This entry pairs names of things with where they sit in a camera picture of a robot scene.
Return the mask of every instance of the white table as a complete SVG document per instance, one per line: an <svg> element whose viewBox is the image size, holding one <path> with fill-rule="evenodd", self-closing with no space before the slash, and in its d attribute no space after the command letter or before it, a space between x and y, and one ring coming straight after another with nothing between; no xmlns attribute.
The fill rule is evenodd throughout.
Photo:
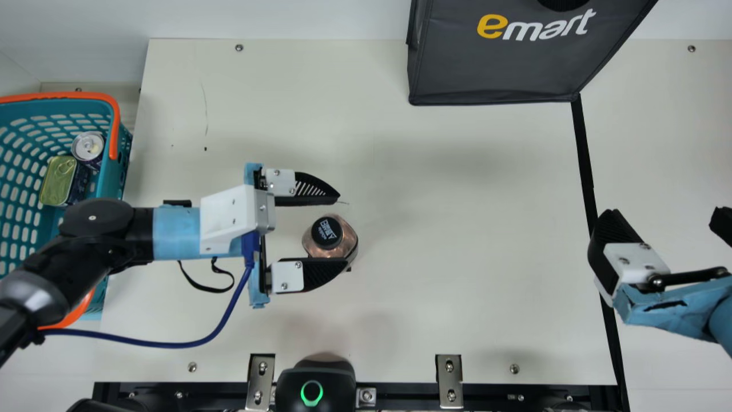
<svg viewBox="0 0 732 412"><path fill-rule="evenodd" d="M320 290L243 299L206 346L101 342L95 378L244 381L251 353L276 353L276 376L325 351L362 381L434 382L434 355L459 353L468 383L614 384L569 105L413 107L406 93L401 41L152 40L125 200L195 205L241 184L246 161L301 170L347 203L278 210L269 261L302 256L327 212L360 251ZM223 283L208 262L186 269ZM227 301L156 262L112 279L102 330L197 339Z"/></svg>

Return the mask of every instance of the basket handle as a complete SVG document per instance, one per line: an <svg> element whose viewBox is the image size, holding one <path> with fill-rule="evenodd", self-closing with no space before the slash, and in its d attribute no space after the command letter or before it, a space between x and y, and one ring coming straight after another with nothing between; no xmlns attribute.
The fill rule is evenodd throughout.
<svg viewBox="0 0 732 412"><path fill-rule="evenodd" d="M105 93L94 92L52 92L52 93L29 93L27 95L14 95L0 98L0 104L17 103L39 99L85 99L101 100L112 106L112 124L109 125L109 158L117 160L117 139L119 134L120 112L117 100Z"/></svg>

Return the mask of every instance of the metal bracket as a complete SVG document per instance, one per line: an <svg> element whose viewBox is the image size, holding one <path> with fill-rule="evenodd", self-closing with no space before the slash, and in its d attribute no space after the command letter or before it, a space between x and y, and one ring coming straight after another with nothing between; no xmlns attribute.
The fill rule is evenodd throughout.
<svg viewBox="0 0 732 412"><path fill-rule="evenodd" d="M295 171L291 169L265 169L267 191L276 197L295 196Z"/></svg>
<svg viewBox="0 0 732 412"><path fill-rule="evenodd" d="M463 409L463 362L460 355L436 355L440 408Z"/></svg>
<svg viewBox="0 0 732 412"><path fill-rule="evenodd" d="M249 384L245 411L267 412L272 398L275 357L252 355L249 359Z"/></svg>
<svg viewBox="0 0 732 412"><path fill-rule="evenodd" d="M356 409L376 409L376 388L356 388Z"/></svg>
<svg viewBox="0 0 732 412"><path fill-rule="evenodd" d="M257 230L275 229L275 198L251 185L240 185L201 198L201 254L227 254L231 241Z"/></svg>
<svg viewBox="0 0 732 412"><path fill-rule="evenodd" d="M305 275L302 262L274 262L272 263L272 292L292 293L300 292L305 288Z"/></svg>

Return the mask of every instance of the black cable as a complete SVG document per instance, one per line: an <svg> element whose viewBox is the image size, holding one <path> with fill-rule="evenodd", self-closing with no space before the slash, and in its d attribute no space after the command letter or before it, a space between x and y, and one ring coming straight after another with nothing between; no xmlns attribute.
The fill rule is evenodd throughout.
<svg viewBox="0 0 732 412"><path fill-rule="evenodd" d="M592 165L590 162L589 145L587 144L587 129L585 126L585 116L582 108L581 95L578 95L577 100L571 103L571 108L572 121L575 126L575 140L577 142L577 157L580 167L580 184L582 185L582 197L585 204L587 228L591 237L595 221L597 220L597 203L595 202L594 197ZM625 382L625 369L623 368L623 353L620 347L620 337L618 335L618 324L615 320L615 310L606 305L605 301L601 297L600 306L602 307L602 320L605 323L605 334L608 337L610 361L613 364L615 380L618 383L617 394L620 398L620 404L623 412L630 412L628 389Z"/></svg>
<svg viewBox="0 0 732 412"><path fill-rule="evenodd" d="M231 284L228 285L228 287L224 287L221 289L219 289L217 287L205 286L205 285L202 285L202 284L196 282L195 280L191 279L191 277L188 276L188 273L186 273L185 269L183 268L183 262L181 262L180 260L178 260L177 262L178 262L178 266L180 266L180 268L181 268L181 272L183 272L183 276L185 276L186 280L188 280L188 283L190 283L190 285L193 286L194 288L204 291L204 292L208 292L208 293L226 293L229 290L231 290L232 287L234 287L234 283L235 283L234 275L232 275L231 272L224 271L223 269L218 268L216 266L217 259L218 258L216 258L216 257L211 258L211 271L214 273L224 273L231 278Z"/></svg>

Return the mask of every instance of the black wire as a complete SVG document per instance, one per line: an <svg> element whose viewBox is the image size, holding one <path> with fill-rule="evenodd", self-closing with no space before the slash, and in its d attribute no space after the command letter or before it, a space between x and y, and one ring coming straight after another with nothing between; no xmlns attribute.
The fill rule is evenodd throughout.
<svg viewBox="0 0 732 412"><path fill-rule="evenodd" d="M208 292L208 293L226 293L229 290L231 290L232 287L234 287L234 283L235 283L234 275L232 275L231 272L229 272L229 271L224 271L223 269L218 268L215 265L216 260L217 260L216 257L211 258L211 271L214 273L224 273L224 274L228 275L231 278L231 284L228 285L228 287L219 289L216 287L202 285L202 284L196 282L195 280L191 279L190 276L188 276L188 273L186 273L185 269L183 268L183 262L181 262L180 260L178 260L177 262L178 262L178 266L180 266L180 268L181 268L181 272L183 272L183 276L185 276L186 280L188 280L188 283L190 283L190 285L193 286L194 288L196 288L198 290L202 290L204 292Z"/></svg>

